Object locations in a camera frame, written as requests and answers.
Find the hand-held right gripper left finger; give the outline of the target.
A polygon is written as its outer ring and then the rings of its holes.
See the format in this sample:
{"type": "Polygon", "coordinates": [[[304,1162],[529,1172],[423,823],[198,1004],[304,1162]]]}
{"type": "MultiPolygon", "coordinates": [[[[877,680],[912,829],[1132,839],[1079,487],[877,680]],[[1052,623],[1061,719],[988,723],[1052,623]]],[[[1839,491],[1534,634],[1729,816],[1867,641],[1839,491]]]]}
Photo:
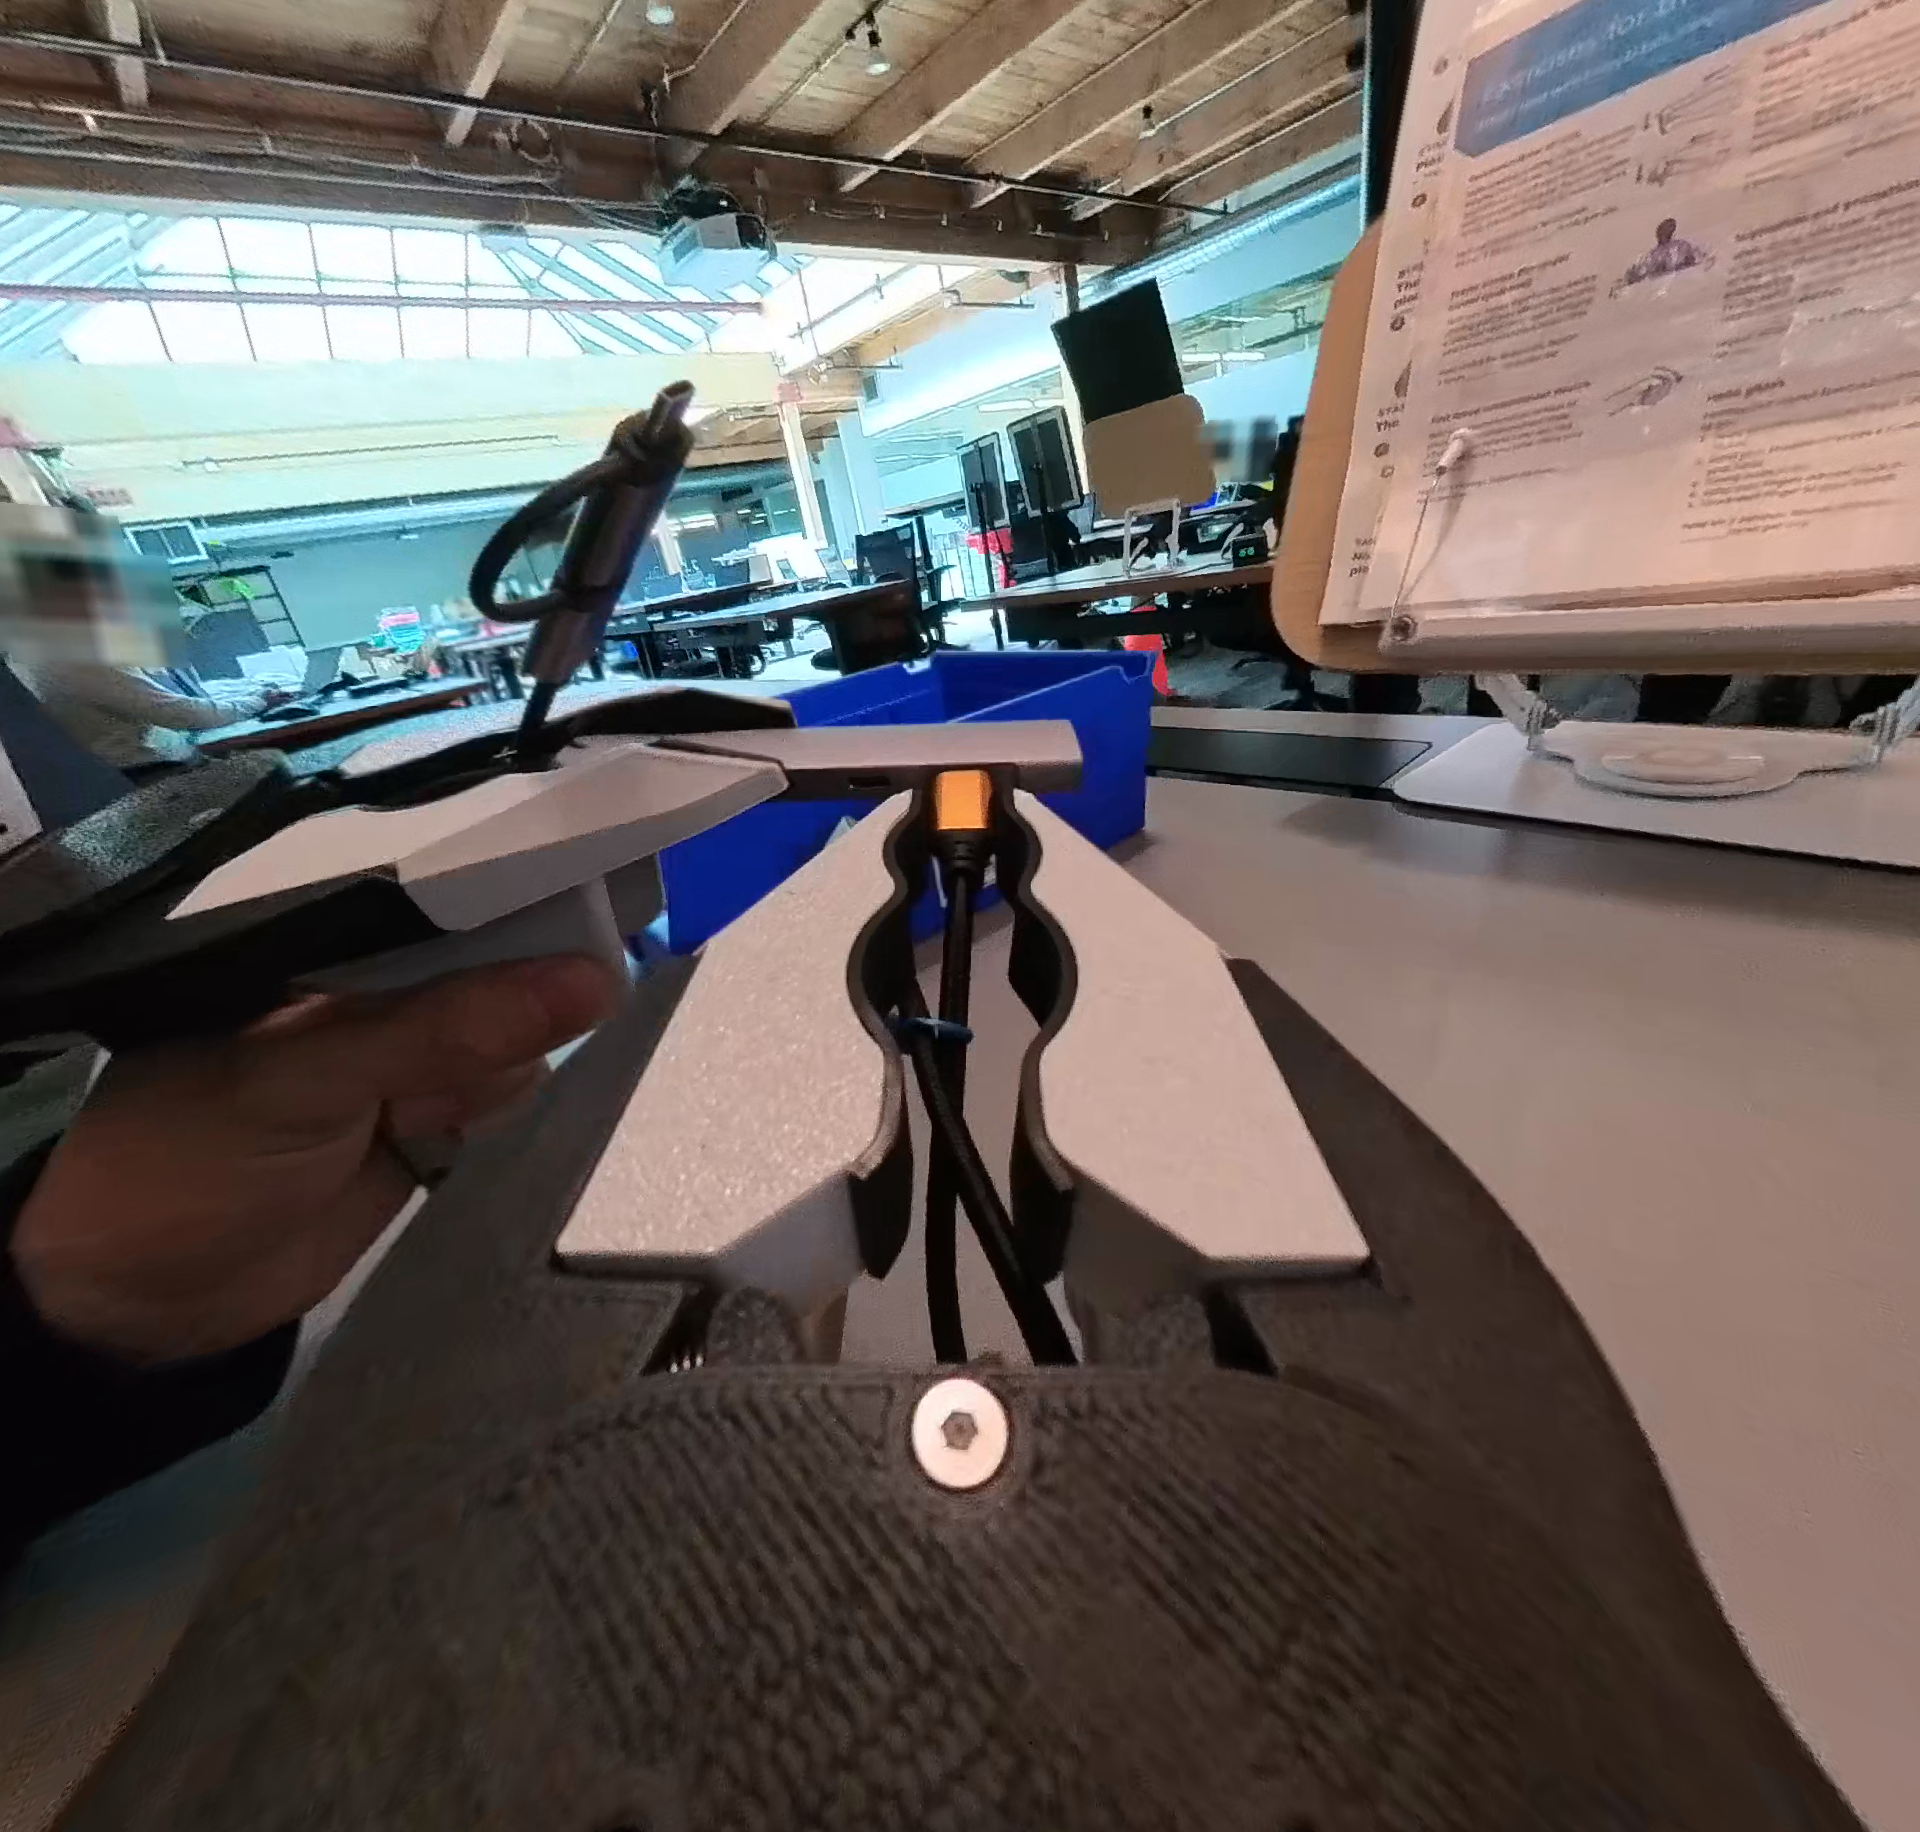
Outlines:
{"type": "Polygon", "coordinates": [[[853,1288],[899,1254],[906,1087],[861,959],[902,902],[899,789],[696,959],[554,1239],[559,1272],[780,1301],[834,1363],[853,1288]]]}

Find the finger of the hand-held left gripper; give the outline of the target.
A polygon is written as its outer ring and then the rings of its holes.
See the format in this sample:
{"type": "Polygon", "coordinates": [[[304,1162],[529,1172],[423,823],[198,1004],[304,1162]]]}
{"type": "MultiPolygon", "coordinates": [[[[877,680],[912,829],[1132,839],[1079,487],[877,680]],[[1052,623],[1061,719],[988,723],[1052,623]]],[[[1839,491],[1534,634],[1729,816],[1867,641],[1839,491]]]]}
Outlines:
{"type": "Polygon", "coordinates": [[[736,693],[717,687],[648,685],[636,688],[564,688],[536,727],[526,720],[516,747],[532,757],[553,757],[575,742],[668,740],[686,734],[755,734],[798,727],[793,708],[779,695],[736,693]]]}
{"type": "Polygon", "coordinates": [[[371,887],[426,920],[414,950],[294,954],[296,988],[376,993],[553,954],[627,977],[614,897],[657,894],[652,860],[786,792],[768,757],[666,742],[590,742],[402,811],[365,803],[308,816],[209,870],[168,922],[236,926],[266,901],[371,887]]]}

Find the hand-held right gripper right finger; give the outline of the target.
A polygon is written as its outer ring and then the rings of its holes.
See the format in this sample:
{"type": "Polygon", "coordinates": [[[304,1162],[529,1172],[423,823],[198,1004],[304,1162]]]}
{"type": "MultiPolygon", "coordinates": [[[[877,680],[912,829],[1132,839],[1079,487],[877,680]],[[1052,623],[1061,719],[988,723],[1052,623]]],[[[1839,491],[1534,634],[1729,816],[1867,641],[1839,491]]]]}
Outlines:
{"type": "Polygon", "coordinates": [[[1018,1138],[1067,1286],[1358,1272],[1368,1251],[1219,944],[1037,796],[1014,796],[1041,955],[1018,1138]]]}

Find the black hub cable grey plug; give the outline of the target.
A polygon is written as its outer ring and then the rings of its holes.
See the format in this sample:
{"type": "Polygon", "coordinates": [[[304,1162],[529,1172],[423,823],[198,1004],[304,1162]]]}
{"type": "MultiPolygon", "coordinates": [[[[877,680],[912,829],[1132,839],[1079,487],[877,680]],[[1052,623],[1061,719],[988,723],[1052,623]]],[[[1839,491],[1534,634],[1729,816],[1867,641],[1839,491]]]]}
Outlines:
{"type": "Polygon", "coordinates": [[[516,764],[542,764],[551,755],[544,727],[553,703],[602,648],[636,552],[694,451],[686,421],[694,398],[688,379],[663,384],[650,407],[612,425],[591,463],[544,486],[476,551],[468,574],[475,610],[490,622],[529,626],[516,764]],[[551,583],[535,597],[501,597],[498,585],[507,566],[551,523],[566,524],[551,583]]]}

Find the gold plug cable blue tie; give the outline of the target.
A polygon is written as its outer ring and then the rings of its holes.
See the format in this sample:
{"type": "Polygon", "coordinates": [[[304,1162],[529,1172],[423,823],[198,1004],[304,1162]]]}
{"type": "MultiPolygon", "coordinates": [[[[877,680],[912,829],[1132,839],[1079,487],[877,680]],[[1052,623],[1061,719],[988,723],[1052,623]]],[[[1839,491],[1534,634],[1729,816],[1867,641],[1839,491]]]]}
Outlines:
{"type": "Polygon", "coordinates": [[[1070,1367],[1075,1353],[1067,1325],[1021,1251],[1010,1208],[965,1117],[975,909],[996,861],[997,811],[996,782],[980,766],[946,770],[931,781],[927,844],[942,906],[938,996],[927,1000],[912,988],[891,1019],[928,1138],[921,1231],[927,1325],[938,1362],[968,1362],[958,1281],[958,1227],[968,1225],[1027,1360],[1070,1367]]]}

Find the blue plastic bin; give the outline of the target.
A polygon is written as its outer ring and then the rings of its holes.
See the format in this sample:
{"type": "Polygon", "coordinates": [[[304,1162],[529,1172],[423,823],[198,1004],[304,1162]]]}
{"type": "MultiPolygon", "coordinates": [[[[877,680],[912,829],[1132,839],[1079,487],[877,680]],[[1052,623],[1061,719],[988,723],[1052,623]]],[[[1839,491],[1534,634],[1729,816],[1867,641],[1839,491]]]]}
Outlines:
{"type": "MultiPolygon", "coordinates": [[[[1150,661],[1134,651],[940,651],[924,661],[757,688],[786,703],[803,731],[867,734],[897,726],[958,732],[999,726],[1021,744],[980,762],[1010,766],[1095,847],[1136,837],[1146,819],[1150,661]]],[[[659,855],[652,954],[694,954],[768,898],[830,840],[867,818],[875,789],[807,792],[757,803],[659,855]]]]}

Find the person's left forearm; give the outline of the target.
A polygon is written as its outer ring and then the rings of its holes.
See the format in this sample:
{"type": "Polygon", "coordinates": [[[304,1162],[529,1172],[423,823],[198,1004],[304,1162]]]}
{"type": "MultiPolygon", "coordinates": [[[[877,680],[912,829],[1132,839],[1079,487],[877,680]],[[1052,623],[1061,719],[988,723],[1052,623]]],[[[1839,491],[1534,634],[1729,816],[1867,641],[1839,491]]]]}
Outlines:
{"type": "Polygon", "coordinates": [[[300,1317],[221,1354],[133,1363],[62,1335],[2,1256],[2,1579],[74,1514],[254,1422],[300,1317]]]}

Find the person's left hand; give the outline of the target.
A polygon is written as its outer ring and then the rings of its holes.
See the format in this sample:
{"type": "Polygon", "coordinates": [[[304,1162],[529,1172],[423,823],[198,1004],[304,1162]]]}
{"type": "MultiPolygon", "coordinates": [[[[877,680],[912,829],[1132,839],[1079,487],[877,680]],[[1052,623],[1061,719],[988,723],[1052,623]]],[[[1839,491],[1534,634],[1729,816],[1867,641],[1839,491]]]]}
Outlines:
{"type": "Polygon", "coordinates": [[[116,1054],[10,1224],[16,1278],[59,1335],[136,1363],[258,1338],[324,1299],[627,991],[590,955],[542,955],[116,1054]]]}

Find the wooden background desk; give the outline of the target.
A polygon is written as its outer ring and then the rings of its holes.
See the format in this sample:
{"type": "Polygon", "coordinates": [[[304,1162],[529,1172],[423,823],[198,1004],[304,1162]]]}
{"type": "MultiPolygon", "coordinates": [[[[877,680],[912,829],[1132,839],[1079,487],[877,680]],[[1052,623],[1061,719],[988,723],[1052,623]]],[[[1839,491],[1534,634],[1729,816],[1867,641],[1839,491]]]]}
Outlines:
{"type": "Polygon", "coordinates": [[[1014,648],[1116,650],[1151,635],[1165,648],[1210,642],[1277,658],[1271,558],[1098,559],[1055,577],[1027,577],[946,606],[935,651],[1014,648]]]}

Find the ceiling projector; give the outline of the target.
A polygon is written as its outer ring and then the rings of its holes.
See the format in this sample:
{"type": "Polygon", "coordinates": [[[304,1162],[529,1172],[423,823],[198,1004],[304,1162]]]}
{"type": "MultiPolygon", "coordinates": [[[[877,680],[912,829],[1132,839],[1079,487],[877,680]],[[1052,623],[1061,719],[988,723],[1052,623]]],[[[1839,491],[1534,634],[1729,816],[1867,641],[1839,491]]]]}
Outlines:
{"type": "Polygon", "coordinates": [[[675,216],[657,240],[659,282],[719,299],[763,279],[779,246],[753,211],[719,210],[675,216]]]}

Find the wooden document stand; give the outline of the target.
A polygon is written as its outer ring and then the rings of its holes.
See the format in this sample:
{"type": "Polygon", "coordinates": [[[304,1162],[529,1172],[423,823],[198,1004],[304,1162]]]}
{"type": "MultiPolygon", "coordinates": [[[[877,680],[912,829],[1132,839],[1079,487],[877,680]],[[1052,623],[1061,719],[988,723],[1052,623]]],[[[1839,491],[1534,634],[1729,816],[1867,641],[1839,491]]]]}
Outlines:
{"type": "Polygon", "coordinates": [[[1460,673],[1495,703],[1397,796],[1914,870],[1914,595],[1321,623],[1382,216],[1336,273],[1271,598],[1321,665],[1460,673]]]}

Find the black hanging panel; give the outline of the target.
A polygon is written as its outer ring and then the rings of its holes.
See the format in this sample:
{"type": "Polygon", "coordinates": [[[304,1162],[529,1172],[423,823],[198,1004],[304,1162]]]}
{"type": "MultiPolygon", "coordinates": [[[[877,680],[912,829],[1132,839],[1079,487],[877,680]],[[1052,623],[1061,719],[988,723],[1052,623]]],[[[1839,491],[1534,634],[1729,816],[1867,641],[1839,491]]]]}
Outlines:
{"type": "Polygon", "coordinates": [[[1184,392],[1157,279],[1143,279],[1050,324],[1083,425],[1184,392]]]}

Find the printed instruction sheets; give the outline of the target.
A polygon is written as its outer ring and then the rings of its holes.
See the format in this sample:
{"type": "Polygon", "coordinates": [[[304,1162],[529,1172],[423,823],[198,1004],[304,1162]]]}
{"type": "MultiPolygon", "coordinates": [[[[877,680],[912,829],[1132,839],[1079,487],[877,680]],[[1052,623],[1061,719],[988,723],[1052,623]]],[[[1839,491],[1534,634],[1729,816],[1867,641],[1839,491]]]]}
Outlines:
{"type": "Polygon", "coordinates": [[[1324,626],[1914,595],[1917,0],[1427,0],[1324,626]]]}

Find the black metal pole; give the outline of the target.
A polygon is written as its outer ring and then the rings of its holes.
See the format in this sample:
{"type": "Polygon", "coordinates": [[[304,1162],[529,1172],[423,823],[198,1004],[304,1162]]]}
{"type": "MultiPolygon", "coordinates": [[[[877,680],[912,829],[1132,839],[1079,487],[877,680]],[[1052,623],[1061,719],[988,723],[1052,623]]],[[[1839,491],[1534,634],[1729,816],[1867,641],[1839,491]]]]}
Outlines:
{"type": "Polygon", "coordinates": [[[1360,63],[1360,225],[1386,204],[1424,0],[1363,0],[1360,63]]]}

